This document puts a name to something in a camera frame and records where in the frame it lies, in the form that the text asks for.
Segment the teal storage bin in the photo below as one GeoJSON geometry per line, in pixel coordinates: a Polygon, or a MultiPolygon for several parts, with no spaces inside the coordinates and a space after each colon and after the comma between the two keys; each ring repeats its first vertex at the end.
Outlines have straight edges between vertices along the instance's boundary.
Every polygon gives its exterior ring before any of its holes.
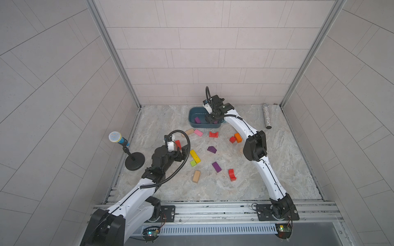
{"type": "Polygon", "coordinates": [[[208,112],[204,107],[193,107],[189,111],[188,121],[193,128],[219,128],[224,120],[220,120],[216,123],[210,124],[206,121],[205,115],[208,112]]]}

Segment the purple wedge brick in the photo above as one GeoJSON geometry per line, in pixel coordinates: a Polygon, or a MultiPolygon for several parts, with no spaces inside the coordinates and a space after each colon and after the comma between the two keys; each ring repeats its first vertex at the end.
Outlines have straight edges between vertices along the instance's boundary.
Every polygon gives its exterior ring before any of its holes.
{"type": "Polygon", "coordinates": [[[217,149],[216,149],[214,146],[209,146],[208,149],[207,149],[207,151],[216,154],[217,149]]]}

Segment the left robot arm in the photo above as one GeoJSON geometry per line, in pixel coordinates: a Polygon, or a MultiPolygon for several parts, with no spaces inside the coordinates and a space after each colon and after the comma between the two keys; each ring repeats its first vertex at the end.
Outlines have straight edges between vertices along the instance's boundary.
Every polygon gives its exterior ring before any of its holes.
{"type": "Polygon", "coordinates": [[[91,215],[81,246],[122,246],[145,221],[160,216],[160,200],[153,194],[182,169],[190,154],[189,145],[171,152],[168,148],[155,150],[152,166],[127,195],[91,215]]]}

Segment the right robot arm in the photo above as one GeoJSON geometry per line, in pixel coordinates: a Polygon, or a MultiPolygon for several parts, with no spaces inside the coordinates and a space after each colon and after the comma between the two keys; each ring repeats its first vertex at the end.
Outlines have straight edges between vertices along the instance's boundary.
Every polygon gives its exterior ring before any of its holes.
{"type": "Polygon", "coordinates": [[[206,121],[209,123],[225,120],[240,134],[245,141],[243,154],[251,161],[260,173],[269,193],[273,218],[276,220],[299,220],[298,211],[290,195],[279,182],[267,156],[266,135],[258,131],[240,117],[234,107],[229,104],[203,101],[207,110],[206,121]]]}

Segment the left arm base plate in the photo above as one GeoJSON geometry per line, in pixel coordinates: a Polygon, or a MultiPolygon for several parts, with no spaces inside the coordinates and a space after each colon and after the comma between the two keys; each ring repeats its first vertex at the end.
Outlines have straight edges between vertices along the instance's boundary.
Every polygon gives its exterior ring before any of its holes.
{"type": "Polygon", "coordinates": [[[148,223],[164,223],[164,222],[174,222],[175,217],[175,206],[161,206],[154,207],[153,215],[146,222],[148,223]]]}

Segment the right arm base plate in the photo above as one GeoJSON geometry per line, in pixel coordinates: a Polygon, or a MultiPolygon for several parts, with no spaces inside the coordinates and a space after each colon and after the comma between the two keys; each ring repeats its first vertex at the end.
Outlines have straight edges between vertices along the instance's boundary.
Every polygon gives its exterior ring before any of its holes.
{"type": "Polygon", "coordinates": [[[298,210],[295,205],[281,206],[281,205],[262,205],[257,204],[255,210],[259,221],[283,221],[283,220],[300,220],[298,210]]]}

